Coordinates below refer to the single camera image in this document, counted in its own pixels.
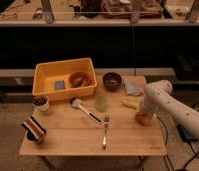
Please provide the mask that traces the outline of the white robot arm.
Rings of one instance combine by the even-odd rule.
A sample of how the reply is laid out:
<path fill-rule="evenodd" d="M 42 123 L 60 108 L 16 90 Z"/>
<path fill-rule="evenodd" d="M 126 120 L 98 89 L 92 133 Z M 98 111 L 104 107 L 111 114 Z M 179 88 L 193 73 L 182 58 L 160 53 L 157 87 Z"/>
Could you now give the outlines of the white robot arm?
<path fill-rule="evenodd" d="M 172 84 L 168 80 L 147 84 L 144 88 L 144 98 L 140 103 L 139 112 L 151 116 L 158 109 L 162 109 L 171 114 L 199 140 L 199 112 L 173 98 L 172 90 Z"/>

